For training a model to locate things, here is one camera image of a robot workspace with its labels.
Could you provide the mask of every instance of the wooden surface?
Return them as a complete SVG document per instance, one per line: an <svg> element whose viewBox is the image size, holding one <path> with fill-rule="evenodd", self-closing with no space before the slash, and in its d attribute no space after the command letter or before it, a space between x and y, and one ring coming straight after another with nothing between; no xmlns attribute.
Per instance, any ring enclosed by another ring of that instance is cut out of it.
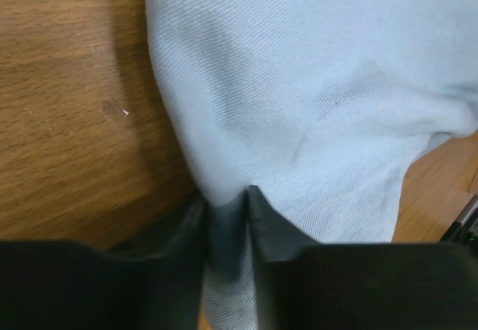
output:
<svg viewBox="0 0 478 330"><path fill-rule="evenodd" d="M143 0L0 5L0 238L105 247L173 209L193 183L149 64ZM477 170L478 135L418 161L395 240L437 240Z"/></svg>

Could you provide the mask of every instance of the light blue fabric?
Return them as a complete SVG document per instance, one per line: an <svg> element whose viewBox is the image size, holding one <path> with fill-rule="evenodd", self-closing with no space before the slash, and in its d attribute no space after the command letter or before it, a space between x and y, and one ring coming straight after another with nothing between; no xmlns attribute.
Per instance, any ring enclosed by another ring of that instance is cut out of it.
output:
<svg viewBox="0 0 478 330"><path fill-rule="evenodd" d="M248 184L322 242L389 241L410 163L434 135L478 127L478 0L146 0L146 12L164 103L216 210L219 265L238 256ZM255 329L250 259L235 281L225 268L205 280L212 328Z"/></svg>

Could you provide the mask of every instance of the cloth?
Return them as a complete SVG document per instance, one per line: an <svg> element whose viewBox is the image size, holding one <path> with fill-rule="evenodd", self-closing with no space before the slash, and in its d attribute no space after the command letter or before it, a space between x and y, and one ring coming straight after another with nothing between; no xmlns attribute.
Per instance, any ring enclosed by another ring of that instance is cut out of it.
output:
<svg viewBox="0 0 478 330"><path fill-rule="evenodd" d="M410 163L478 128L477 6L146 0L158 86L213 211L213 330L256 329L248 184L320 242L391 240Z"/></svg>

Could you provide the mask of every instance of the wooden table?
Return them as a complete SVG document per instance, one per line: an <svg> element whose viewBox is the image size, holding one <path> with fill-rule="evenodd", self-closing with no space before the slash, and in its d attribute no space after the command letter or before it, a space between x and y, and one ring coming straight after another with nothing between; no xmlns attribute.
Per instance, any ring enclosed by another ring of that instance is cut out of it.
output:
<svg viewBox="0 0 478 330"><path fill-rule="evenodd" d="M0 238L106 247L194 189L149 63L143 0L0 0ZM478 189L478 135L419 160L396 241Z"/></svg>

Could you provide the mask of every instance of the black plastic part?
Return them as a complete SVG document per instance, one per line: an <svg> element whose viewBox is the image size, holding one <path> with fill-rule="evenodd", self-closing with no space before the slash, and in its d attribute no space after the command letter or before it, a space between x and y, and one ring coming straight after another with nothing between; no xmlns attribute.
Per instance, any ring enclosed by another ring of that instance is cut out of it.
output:
<svg viewBox="0 0 478 330"><path fill-rule="evenodd" d="M205 215L197 200L111 252L0 242L0 329L196 330Z"/></svg>
<svg viewBox="0 0 478 330"><path fill-rule="evenodd" d="M478 329L465 247L319 244L247 199L260 330ZM0 242L0 330L196 330L206 217L197 199L109 252Z"/></svg>
<svg viewBox="0 0 478 330"><path fill-rule="evenodd" d="M478 263L462 247L315 243L256 187L249 219L260 330L478 329Z"/></svg>
<svg viewBox="0 0 478 330"><path fill-rule="evenodd" d="M478 259L478 196L470 200L440 241L464 246Z"/></svg>

